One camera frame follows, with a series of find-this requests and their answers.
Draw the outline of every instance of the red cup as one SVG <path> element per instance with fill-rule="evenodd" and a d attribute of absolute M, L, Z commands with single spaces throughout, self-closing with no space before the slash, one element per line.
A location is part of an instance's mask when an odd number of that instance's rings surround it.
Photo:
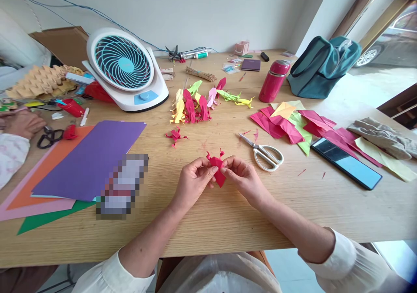
<path fill-rule="evenodd" d="M 58 107 L 67 111 L 74 117 L 81 117 L 84 115 L 85 109 L 83 109 L 77 102 L 72 99 L 65 99 L 64 102 L 66 105 L 61 104 L 59 102 L 56 103 Z"/>

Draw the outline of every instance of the bag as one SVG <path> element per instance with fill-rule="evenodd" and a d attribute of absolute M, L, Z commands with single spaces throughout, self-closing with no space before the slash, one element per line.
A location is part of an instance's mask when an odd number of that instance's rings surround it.
<path fill-rule="evenodd" d="M 339 36 L 327 41 L 315 37 L 291 68 L 291 92 L 302 98 L 325 99 L 335 84 L 356 63 L 362 47 Z"/>

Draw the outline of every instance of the hand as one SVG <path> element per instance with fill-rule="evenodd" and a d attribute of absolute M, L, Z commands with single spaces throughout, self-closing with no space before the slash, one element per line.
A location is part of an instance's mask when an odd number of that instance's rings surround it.
<path fill-rule="evenodd" d="M 29 140 L 46 126 L 46 121 L 39 117 L 38 112 L 32 113 L 27 110 L 18 111 L 13 116 L 4 119 L 6 121 L 4 133 L 18 135 Z"/>
<path fill-rule="evenodd" d="M 171 206 L 182 211 L 189 211 L 199 199 L 206 186 L 213 188 L 214 174 L 217 166 L 212 167 L 206 158 L 198 158 L 185 165 L 179 176 L 177 190 L 171 201 Z"/>
<path fill-rule="evenodd" d="M 220 172 L 235 183 L 239 192 L 254 208 L 259 209 L 264 203 L 275 200 L 259 179 L 255 168 L 240 158 L 231 156 L 225 159 Z"/>

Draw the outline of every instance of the scissors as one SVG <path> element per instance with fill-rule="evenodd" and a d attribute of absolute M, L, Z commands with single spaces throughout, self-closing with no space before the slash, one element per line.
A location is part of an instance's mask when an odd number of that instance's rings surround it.
<path fill-rule="evenodd" d="M 281 166 L 282 163 L 284 163 L 284 156 L 276 148 L 271 147 L 269 145 L 257 145 L 253 143 L 252 141 L 250 141 L 248 138 L 246 138 L 244 135 L 239 134 L 239 136 L 241 136 L 243 140 L 245 140 L 247 143 L 251 145 L 251 147 L 253 147 L 255 161 L 258 164 L 258 166 L 262 168 L 264 171 L 268 171 L 268 172 L 276 171 L 278 167 Z M 267 149 L 272 150 L 273 152 L 278 154 L 278 158 L 276 158 L 274 155 L 268 152 Z M 267 161 L 268 164 L 272 166 L 272 168 L 266 168 L 262 166 L 262 164 L 260 163 L 258 159 L 258 156 L 262 157 L 265 161 Z"/>
<path fill-rule="evenodd" d="M 40 137 L 40 139 L 37 143 L 37 147 L 40 148 L 40 149 L 50 148 L 51 146 L 54 145 L 55 142 L 62 139 L 62 136 L 63 136 L 63 133 L 64 133 L 64 131 L 62 129 L 53 130 L 49 126 L 45 126 L 43 128 L 43 131 L 45 132 L 45 134 L 43 134 Z"/>

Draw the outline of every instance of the red container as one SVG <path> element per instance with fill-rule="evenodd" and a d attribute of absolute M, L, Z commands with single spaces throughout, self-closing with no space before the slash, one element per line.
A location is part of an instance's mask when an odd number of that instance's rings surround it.
<path fill-rule="evenodd" d="M 259 93 L 259 100 L 270 103 L 275 99 L 289 69 L 290 63 L 287 61 L 276 60 L 272 63 Z"/>
<path fill-rule="evenodd" d="M 66 105 L 63 105 L 61 103 L 57 103 L 56 105 L 60 107 L 61 109 L 67 111 L 72 116 L 75 117 L 81 117 L 84 115 L 85 109 L 83 109 L 77 102 L 75 102 L 72 99 L 65 99 L 62 102 L 64 102 Z"/>

